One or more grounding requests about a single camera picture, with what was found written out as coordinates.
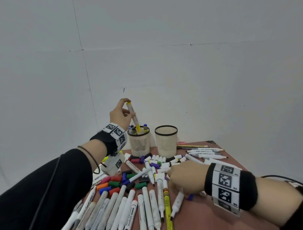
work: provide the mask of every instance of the white pen holder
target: white pen holder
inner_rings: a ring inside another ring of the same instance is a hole
[[[178,129],[172,125],[162,125],[155,128],[158,154],[170,158],[177,152]]]
[[[128,134],[128,141],[131,145],[132,155],[142,157],[149,153],[150,149],[150,130],[147,127],[147,132],[143,134]]]

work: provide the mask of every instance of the brown table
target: brown table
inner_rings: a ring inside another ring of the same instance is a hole
[[[208,145],[209,147],[221,148],[213,141],[202,141],[202,142],[194,142],[189,143],[192,145]],[[123,153],[131,154],[131,150],[125,150]],[[153,155],[158,154],[157,147],[151,148],[151,153]],[[231,157],[227,152],[221,152],[223,156],[227,156],[228,159],[223,159],[221,161],[234,164],[237,167],[245,168],[239,164],[233,157]],[[185,155],[185,150],[177,150],[177,155],[182,154]],[[136,164],[139,169],[143,168],[143,164]],[[129,167],[126,164],[122,165],[122,171],[128,170]],[[153,187],[150,183],[148,184],[148,190],[154,189],[157,194],[157,186]],[[100,195],[97,193],[94,197],[94,201],[98,201]],[[176,194],[170,191],[170,201],[171,205],[174,203],[176,198]],[[166,230],[166,220],[162,223],[161,230]],[[277,230],[278,228],[273,224],[261,220],[254,215],[243,211],[241,213],[241,217],[238,218],[233,214],[230,214],[223,209],[215,206],[211,200],[210,196],[201,197],[200,195],[195,195],[193,201],[187,201],[184,199],[180,211],[175,215],[174,218],[174,229],[175,230],[201,230],[201,229],[215,229],[215,230]],[[139,224],[139,214],[136,212],[136,217],[133,223],[132,230],[140,230]]]

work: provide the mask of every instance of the hand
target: hand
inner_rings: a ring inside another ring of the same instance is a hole
[[[194,161],[184,161],[173,165],[167,175],[170,177],[169,186],[179,191],[183,188],[184,195],[204,191],[205,177],[209,165]]]
[[[129,124],[131,122],[132,116],[136,113],[130,113],[129,110],[123,109],[123,105],[126,102],[131,102],[128,98],[122,98],[118,102],[118,105],[109,113],[110,122],[113,122],[127,131]]]

